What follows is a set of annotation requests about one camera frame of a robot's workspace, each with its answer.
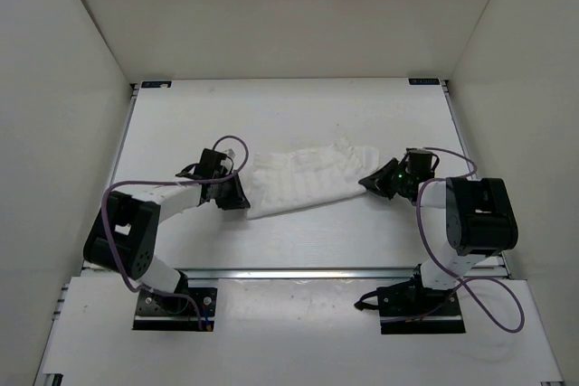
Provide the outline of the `white pleated skirt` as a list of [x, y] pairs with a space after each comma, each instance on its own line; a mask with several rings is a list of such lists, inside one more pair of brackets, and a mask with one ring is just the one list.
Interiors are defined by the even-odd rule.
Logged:
[[242, 187], [250, 202], [247, 218], [257, 220], [358, 196], [365, 191], [359, 181], [379, 164], [376, 147], [354, 146], [345, 137], [329, 146], [259, 153], [242, 172]]

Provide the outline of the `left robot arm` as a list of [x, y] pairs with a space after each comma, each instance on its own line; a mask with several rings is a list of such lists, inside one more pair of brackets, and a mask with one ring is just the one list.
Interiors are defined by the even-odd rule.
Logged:
[[176, 174], [174, 182], [153, 185], [139, 194], [108, 193], [85, 241], [84, 259], [138, 282], [171, 314], [191, 308], [186, 275], [155, 255], [158, 227], [209, 202], [223, 211], [249, 209], [233, 158], [231, 149], [206, 148], [198, 162]]

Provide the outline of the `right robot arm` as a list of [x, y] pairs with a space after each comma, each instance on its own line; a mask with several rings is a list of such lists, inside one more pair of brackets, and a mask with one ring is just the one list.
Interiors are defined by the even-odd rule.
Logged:
[[[454, 177], [438, 177], [440, 155], [464, 160], [470, 170]], [[358, 183], [369, 193], [392, 200], [400, 196], [415, 209], [422, 245], [429, 259], [416, 271], [418, 282], [405, 292], [405, 302], [416, 314], [426, 314], [438, 303], [438, 293], [449, 291], [481, 261], [514, 249], [518, 228], [505, 182], [474, 177], [477, 167], [468, 157], [440, 147], [408, 148]], [[426, 238], [424, 208], [444, 212], [445, 236], [438, 248]]]

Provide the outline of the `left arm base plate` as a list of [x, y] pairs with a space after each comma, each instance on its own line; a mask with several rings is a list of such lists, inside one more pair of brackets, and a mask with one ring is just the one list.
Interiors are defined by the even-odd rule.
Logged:
[[189, 283], [190, 302], [179, 297], [161, 297], [141, 291], [135, 307], [132, 329], [154, 332], [210, 333], [215, 327], [218, 288], [208, 284]]

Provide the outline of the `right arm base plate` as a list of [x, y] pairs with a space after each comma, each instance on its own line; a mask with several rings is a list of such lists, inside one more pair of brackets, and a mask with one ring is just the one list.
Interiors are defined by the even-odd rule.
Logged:
[[416, 278], [377, 287], [354, 308], [376, 311], [382, 335], [466, 333], [458, 297], [451, 290], [425, 288]]

